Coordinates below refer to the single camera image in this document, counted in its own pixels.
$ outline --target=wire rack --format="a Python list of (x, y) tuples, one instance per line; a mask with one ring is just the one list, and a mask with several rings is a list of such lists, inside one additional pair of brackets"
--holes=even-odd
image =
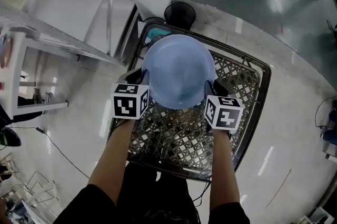
[[(225, 46), (222, 48), (228, 48), (224, 44), (195, 33), (152, 23), (146, 25), (143, 30), (129, 70), (139, 65), (143, 58), (141, 55), (145, 54), (144, 51), (147, 51), (151, 45), (160, 39), (157, 36), (151, 42), (145, 43), (149, 31), (154, 28), (164, 29), (170, 34), (181, 34), (182, 32), (207, 45), (215, 47), (220, 45)], [(270, 69), (263, 63), (263, 69), (261, 67), (253, 68), (251, 64), (253, 58), (248, 58), (248, 55), (242, 52), (240, 53), (243, 54), (243, 57), (235, 55), (235, 59), (212, 50), (210, 52), (214, 59), (217, 79), (229, 92), (237, 98), (241, 98), (245, 105), (239, 128), (231, 136), (233, 162), (237, 168), (257, 124), (257, 122), (254, 122), (253, 128), (249, 127), (252, 114), (255, 113), (256, 115), (257, 112), (262, 110), (261, 107), (257, 107), (256, 103), (258, 103), (258, 106), (263, 104), (263, 102), (257, 101), (258, 94), (261, 93), (261, 85), (266, 84), (266, 69), (268, 71)], [(212, 133), (207, 131), (207, 121), (203, 115), (204, 107), (205, 101), (190, 109), (174, 110), (163, 107), (150, 98), (148, 110), (135, 124), (129, 146), (129, 161), (152, 166), (157, 170), (184, 178), (209, 180), (213, 160), (213, 136)]]

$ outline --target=black round object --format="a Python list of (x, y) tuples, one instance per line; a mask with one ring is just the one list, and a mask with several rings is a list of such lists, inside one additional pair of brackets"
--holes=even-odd
[(183, 2), (173, 3), (165, 10), (166, 22), (172, 26), (190, 30), (196, 18), (194, 8)]
[(323, 140), (337, 145), (337, 130), (329, 129), (323, 133)]
[(21, 145), (21, 139), (16, 134), (15, 131), (13, 131), (10, 128), (2, 128), (0, 130), (0, 145), (3, 146), (20, 146)]
[(155, 23), (161, 23), (164, 24), (166, 21), (165, 19), (161, 18), (161, 17), (156, 17), (156, 16), (152, 16), (152, 17), (148, 17), (146, 20), (144, 20), (143, 22), (145, 23), (149, 23), (149, 22), (155, 22)]

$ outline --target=black shirt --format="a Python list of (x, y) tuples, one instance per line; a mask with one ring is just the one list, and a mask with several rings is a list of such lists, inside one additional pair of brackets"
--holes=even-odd
[(7, 116), (7, 113), (0, 105), (0, 129), (12, 123), (12, 120)]
[[(143, 213), (136, 215), (133, 219), (125, 221), (125, 218), (118, 215), (118, 208), (115, 207), (114, 202), (107, 194), (97, 186), (88, 185), (80, 191), (54, 223), (71, 221), (76, 221), (76, 223), (196, 223), (196, 210), (191, 207), (183, 209), (185, 214), (182, 217), (179, 212), (154, 206), (154, 208), (148, 208)], [(211, 211), (209, 224), (216, 223), (249, 224), (250, 221), (239, 203), (227, 203)]]

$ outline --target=black cable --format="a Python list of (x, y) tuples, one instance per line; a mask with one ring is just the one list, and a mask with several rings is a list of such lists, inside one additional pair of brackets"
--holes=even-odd
[(196, 211), (196, 217), (198, 218), (198, 224), (201, 224), (201, 220), (200, 220), (198, 209), (195, 209), (195, 211)]
[(44, 130), (42, 130), (42, 129), (40, 129), (40, 128), (38, 128), (38, 127), (30, 127), (30, 128), (23, 128), (23, 127), (9, 127), (9, 128), (11, 128), (11, 129), (36, 129), (39, 133), (43, 133), (43, 134), (45, 134), (48, 138), (49, 138), (49, 140), (51, 141), (51, 143), (57, 148), (57, 150), (61, 153), (61, 155), (63, 156), (63, 157), (65, 157), (66, 158), (66, 160), (67, 161), (69, 161), (70, 162), (70, 164), (71, 165), (73, 165), (80, 173), (82, 173), (87, 179), (89, 179), (89, 176), (87, 176), (85, 173), (83, 173), (80, 169), (78, 169), (78, 167), (75, 165), (75, 164), (73, 164), (63, 153), (62, 153), (62, 151), (58, 148), (58, 146), (57, 145), (55, 145), (54, 144), (54, 142), (53, 142), (53, 140), (49, 137), (49, 135), (47, 134), (47, 133), (45, 133), (44, 132)]
[(10, 129), (36, 129), (36, 127), (29, 127), (29, 128), (24, 128), (24, 127), (8, 127)]
[(328, 24), (329, 29), (330, 29), (332, 32), (334, 32), (334, 29), (333, 29), (333, 27), (332, 27), (332, 25), (331, 25), (330, 20), (327, 20), (326, 23)]
[(204, 196), (205, 192), (206, 192), (207, 189), (210, 187), (210, 185), (211, 185), (211, 181), (209, 181), (208, 183), (206, 183), (205, 188), (204, 188), (203, 192), (201, 193), (201, 195), (200, 195), (199, 197), (197, 197), (196, 199), (193, 200), (193, 202), (195, 202), (196, 200), (198, 200), (198, 199), (201, 198), (200, 204), (198, 204), (198, 205), (195, 206), (195, 207), (199, 207), (199, 206), (202, 204), (202, 197)]
[(316, 128), (320, 128), (320, 127), (321, 127), (321, 126), (318, 126), (318, 125), (317, 125), (317, 122), (316, 122), (317, 112), (318, 112), (318, 110), (320, 109), (321, 105), (322, 105), (325, 101), (330, 100), (330, 99), (334, 99), (334, 98), (336, 98), (336, 97), (337, 97), (337, 95), (335, 95), (335, 96), (333, 96), (333, 97), (330, 97), (330, 98), (326, 98), (326, 99), (323, 100), (323, 101), (321, 102), (321, 104), (318, 106), (318, 108), (317, 108), (317, 110), (316, 110), (316, 113), (315, 113), (315, 126), (316, 126)]

